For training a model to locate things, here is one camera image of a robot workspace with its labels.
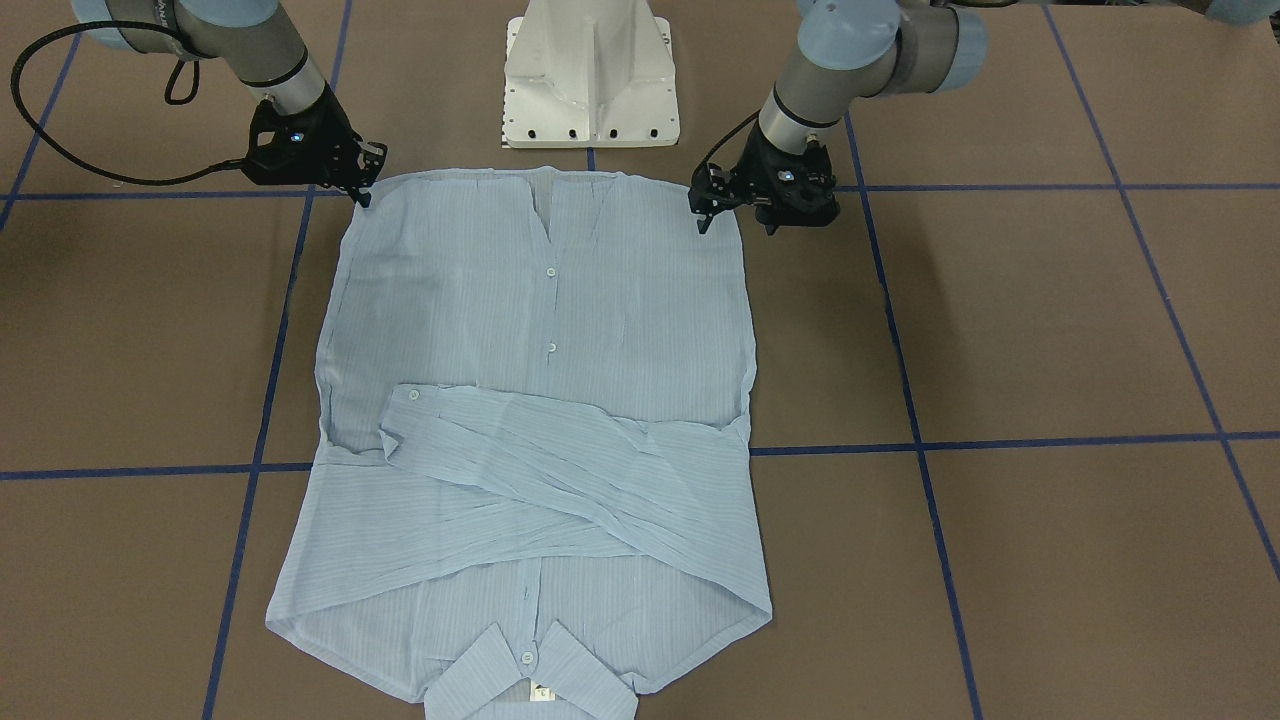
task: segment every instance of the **fabric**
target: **fabric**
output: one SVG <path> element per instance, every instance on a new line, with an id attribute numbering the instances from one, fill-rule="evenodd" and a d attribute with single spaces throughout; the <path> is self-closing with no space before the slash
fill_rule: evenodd
<path id="1" fill-rule="evenodd" d="M 772 614 L 737 227 L 699 236 L 685 188 L 625 174 L 374 195 L 266 624 L 430 720 L 631 719 Z"/>

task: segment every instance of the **black cable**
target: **black cable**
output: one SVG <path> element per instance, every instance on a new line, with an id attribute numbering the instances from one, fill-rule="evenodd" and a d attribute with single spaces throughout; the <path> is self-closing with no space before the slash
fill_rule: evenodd
<path id="1" fill-rule="evenodd" d="M 947 5 L 959 5 L 961 8 L 1007 8 L 1010 5 L 1016 5 L 1018 0 L 991 0 L 984 3 L 983 0 L 950 0 Z"/>
<path id="2" fill-rule="evenodd" d="M 703 161 L 699 163 L 698 167 L 703 168 L 703 167 L 707 165 L 707 163 L 710 163 L 712 155 L 714 155 L 717 150 L 719 150 L 721 147 L 723 147 L 724 143 L 728 142 L 730 140 L 733 140 L 735 135 L 742 132 L 742 128 L 745 128 L 746 126 L 749 126 L 753 122 L 755 122 L 755 118 L 758 118 L 758 117 L 760 117 L 760 111 L 759 110 L 756 110 L 756 111 L 751 113 L 750 115 L 748 115 L 746 119 L 742 120 L 741 123 L 737 123 L 736 128 L 728 131 L 728 135 L 726 135 L 724 137 L 719 138 L 719 142 L 717 142 L 716 145 L 712 145 L 712 149 L 707 151 L 707 156 L 703 158 Z"/>
<path id="3" fill-rule="evenodd" d="M 165 105 L 186 105 L 196 99 L 196 94 L 200 92 L 200 60 L 191 64 L 191 92 L 186 97 L 174 97 L 173 88 L 178 85 L 178 76 L 182 74 L 182 68 L 187 67 L 186 60 L 178 60 L 178 64 L 173 67 L 173 72 L 169 73 L 169 82 L 164 86 L 164 101 Z"/>
<path id="4" fill-rule="evenodd" d="M 105 170 L 102 168 L 99 168 L 97 165 L 92 165 L 90 163 L 86 163 L 84 160 L 81 160 L 74 154 L 72 154 L 69 150 L 67 150 L 65 147 L 63 147 L 61 145 L 59 145 L 56 140 L 54 140 L 52 137 L 50 137 L 50 135 L 47 132 L 45 132 L 45 128 L 40 127 L 40 122 L 36 120 L 36 118 L 33 118 L 31 115 L 31 113 L 27 110 L 27 105 L 22 101 L 22 91 L 20 91 L 19 86 L 20 86 L 20 82 L 22 82 L 22 72 L 27 67 L 27 61 L 31 60 L 31 58 L 36 53 L 44 50 L 46 46 L 49 46 L 50 44 L 58 41 L 58 40 L 61 40 L 64 37 L 69 37 L 72 35 L 79 35 L 82 32 L 88 32 L 88 31 L 92 31 L 92 29 L 105 29 L 105 28 L 116 28 L 116 29 L 148 29 L 148 31 L 152 31 L 152 32 L 160 32 L 160 33 L 168 35 L 169 37 L 173 37 L 173 38 L 178 40 L 178 42 L 180 42 L 182 46 L 184 49 L 187 49 L 192 55 L 197 55 L 197 56 L 200 55 L 200 53 L 197 53 L 195 49 L 189 47 L 189 45 L 187 44 L 187 40 L 180 33 L 178 33 L 177 31 L 169 29 L 169 28 L 166 28 L 164 26 L 154 24 L 154 23 L 141 23 L 141 22 L 134 22 L 134 20 L 95 20 L 95 22 L 91 22 L 91 23 L 77 23 L 77 24 L 73 24 L 73 26 L 67 26 L 67 27 L 64 27 L 61 29 L 55 29 L 54 32 L 51 32 L 51 33 L 41 37 L 40 40 L 32 42 L 31 45 L 27 46 L 26 50 L 23 50 L 22 53 L 19 53 L 18 54 L 18 59 L 13 64 L 13 73 L 9 76 L 9 92 L 13 95 L 13 104 L 18 108 L 18 114 L 22 115 L 22 119 L 27 120 L 27 124 L 31 126 L 31 129 L 36 131 L 36 135 L 41 140 L 44 140 L 50 147 L 52 147 L 54 150 L 56 150 L 59 155 L 61 155 L 63 158 L 67 158 L 74 165 L 77 165 L 79 168 L 83 168 L 83 169 L 86 169 L 86 170 L 88 170 L 88 172 L 91 172 L 93 174 L 99 174 L 99 176 L 102 176 L 105 178 L 110 178 L 110 179 L 119 181 L 119 182 L 127 182 L 127 183 L 131 183 L 131 184 L 143 184 L 143 186 L 151 186 L 151 187 L 161 187 L 161 186 L 169 186 L 169 184 L 180 184 L 180 183 L 184 183 L 184 182 L 191 182 L 191 181 L 197 179 L 197 178 L 202 178 L 202 177 L 212 174 L 212 173 L 220 173 L 223 170 L 238 170 L 238 169 L 241 169 L 244 165 L 244 159 L 243 158 L 237 158 L 234 160 L 223 160 L 221 163 L 215 163 L 212 165 L 209 165 L 207 168 L 205 168 L 202 170 L 196 170 L 195 173 L 189 173 L 189 174 L 186 174 L 186 176 L 182 176 L 182 177 L 165 178 L 165 179 L 134 178 L 134 177 L 129 177 L 129 176 L 123 176 L 120 173 L 113 173 L 111 170 Z M 177 82 L 178 70 L 180 68 L 182 68 L 180 64 L 178 65 L 178 68 L 175 68 L 174 74 L 170 77 L 170 82 Z M 192 96 L 195 96 L 195 87 L 192 88 Z"/>

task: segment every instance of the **light blue shirt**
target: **light blue shirt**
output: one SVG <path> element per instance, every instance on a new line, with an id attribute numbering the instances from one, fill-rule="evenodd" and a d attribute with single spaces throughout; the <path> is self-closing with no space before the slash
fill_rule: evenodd
<path id="1" fill-rule="evenodd" d="M 266 624 L 430 720 L 630 720 L 772 615 L 737 225 L 552 168 L 374 195 Z"/>

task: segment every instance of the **tile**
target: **tile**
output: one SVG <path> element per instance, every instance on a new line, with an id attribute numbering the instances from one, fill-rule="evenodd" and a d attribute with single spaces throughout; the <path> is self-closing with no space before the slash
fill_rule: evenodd
<path id="1" fill-rule="evenodd" d="M 1280 53 L 1267 23 L 1180 8 L 1056 8 L 1053 18 L 1128 183 L 1277 182 Z"/>
<path id="2" fill-rule="evenodd" d="M 4 13 L 5 32 L 0 33 L 0 69 L 5 77 L 27 45 L 76 19 L 69 5 L 59 6 L 59 12 L 51 15 L 49 3 L 44 0 L 6 0 Z M 23 72 L 22 97 L 27 110 L 36 119 L 40 119 L 45 109 L 70 44 L 69 38 L 61 40 L 41 50 Z M 0 138 L 4 138 L 0 141 L 0 192 L 8 193 L 13 187 L 32 135 L 31 127 L 18 114 L 13 100 L 5 92 L 0 99 Z"/>
<path id="3" fill-rule="evenodd" d="M 929 464 L 987 717 L 1280 715 L 1280 592 L 1219 445 Z"/>
<path id="4" fill-rule="evenodd" d="M 774 619 L 640 720 L 972 717 L 910 454 L 753 462 Z"/>
<path id="5" fill-rule="evenodd" d="M 356 129 L 388 145 L 384 177 L 431 168 L 586 169 L 582 150 L 500 146 L 507 20 L 526 6 L 356 4 L 340 96 Z"/>
<path id="6" fill-rule="evenodd" d="M 67 23 L 70 8 L 61 8 Z M 311 55 L 329 73 L 338 45 L 342 4 L 293 3 L 293 19 Z M 141 55 L 106 47 L 91 37 L 81 41 L 49 132 L 68 150 L 105 169 L 143 178 L 183 176 L 247 149 L 255 101 L 223 60 L 201 64 L 200 95 L 191 105 L 164 102 L 164 87 L 177 58 Z M 189 82 L 187 68 L 182 85 Z M 110 97 L 104 102 L 104 96 Z M 252 191 L 257 186 L 238 172 L 215 173 L 178 190 Z M 47 146 L 37 149 L 23 192 L 140 192 L 72 165 Z"/>
<path id="7" fill-rule="evenodd" d="M 854 102 L 867 182 L 1112 182 L 1041 9 L 978 14 L 991 49 L 969 86 Z M 1091 27 L 1103 27 L 1091 18 Z"/>
<path id="8" fill-rule="evenodd" d="M 0 468 L 248 462 L 301 200 L 20 201 Z"/>
<path id="9" fill-rule="evenodd" d="M 316 345 L 351 213 L 352 204 L 346 197 L 320 197 L 312 206 L 298 279 L 289 300 L 289 333 L 262 455 L 268 462 L 310 462 L 320 442 Z"/>
<path id="10" fill-rule="evenodd" d="M 1117 193 L 872 206 L 924 439 L 1212 430 Z"/>
<path id="11" fill-rule="evenodd" d="M 841 205 L 827 228 L 772 238 L 739 211 L 759 365 L 755 447 L 911 441 L 861 206 L 852 195 Z"/>
<path id="12" fill-rule="evenodd" d="M 421 719 L 410 705 L 325 665 L 266 629 L 266 603 L 293 537 L 306 474 L 265 474 L 257 487 L 215 719 Z"/>
<path id="13" fill-rule="evenodd" d="M 1280 192 L 1130 199 L 1222 424 L 1280 429 Z"/>
<path id="14" fill-rule="evenodd" d="M 1280 441 L 1233 442 L 1231 450 L 1271 544 L 1280 548 Z"/>
<path id="15" fill-rule="evenodd" d="M 198 717 L 244 479 L 0 483 L 0 712 Z"/>
<path id="16" fill-rule="evenodd" d="M 671 147 L 602 149 L 596 151 L 596 167 L 687 186 L 707 151 L 769 96 L 795 46 L 800 14 L 795 3 L 776 0 L 737 3 L 732 13 L 710 3 L 650 5 L 655 15 L 671 22 L 680 142 Z M 726 42 L 728 38 L 736 38 L 736 44 Z M 737 163 L 749 129 L 717 152 L 718 165 L 732 168 Z M 841 184 L 854 184 L 844 128 L 835 128 L 827 142 L 836 178 Z"/>

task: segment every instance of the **white plastic object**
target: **white plastic object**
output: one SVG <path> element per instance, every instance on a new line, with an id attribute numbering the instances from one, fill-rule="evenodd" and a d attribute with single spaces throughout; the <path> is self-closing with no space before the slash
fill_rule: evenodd
<path id="1" fill-rule="evenodd" d="M 504 146 L 680 140 L 671 24 L 646 0 L 530 0 L 507 24 L 506 74 Z"/>

